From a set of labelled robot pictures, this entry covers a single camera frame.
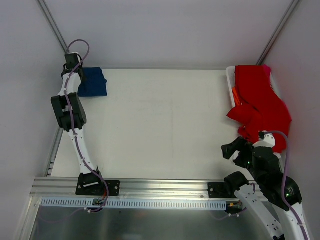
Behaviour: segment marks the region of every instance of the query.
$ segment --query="white basket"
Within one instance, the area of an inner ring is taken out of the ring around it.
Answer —
[[[229,94],[231,99],[231,105],[234,108],[236,106],[234,94],[232,92],[232,88],[236,86],[236,67],[235,66],[229,66],[226,68],[226,78],[228,81],[228,87],[229,87]],[[276,88],[275,80],[272,77],[272,74],[270,73],[270,87],[274,91],[274,93],[280,98],[280,93],[278,89]]]

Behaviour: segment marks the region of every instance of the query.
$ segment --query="red towel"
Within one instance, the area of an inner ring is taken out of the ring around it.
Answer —
[[[289,134],[289,111],[270,87],[270,77],[263,66],[236,66],[235,86],[242,105],[232,108],[227,116],[243,124],[238,130],[240,135],[256,143],[259,131]],[[274,137],[273,151],[281,153],[286,149],[286,141],[279,134]]]

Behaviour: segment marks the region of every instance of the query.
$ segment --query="blue cloth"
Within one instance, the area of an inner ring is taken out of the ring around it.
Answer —
[[[79,97],[107,96],[107,80],[100,67],[84,67],[83,81],[78,88]]]

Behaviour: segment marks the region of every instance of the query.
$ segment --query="white table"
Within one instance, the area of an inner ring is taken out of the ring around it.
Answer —
[[[85,139],[104,178],[223,180],[243,168],[222,158],[237,137],[225,71],[104,70],[107,97],[81,98]],[[78,177],[63,134],[52,177]]]

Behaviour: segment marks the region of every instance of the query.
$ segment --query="white wall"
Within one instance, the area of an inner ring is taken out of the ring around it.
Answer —
[[[57,122],[64,54],[35,0],[0,7],[0,239],[14,238]]]
[[[87,65],[225,69],[256,64],[291,0],[46,2],[67,42],[94,46]]]
[[[303,0],[266,60],[292,116],[289,176],[320,236],[320,1]]]

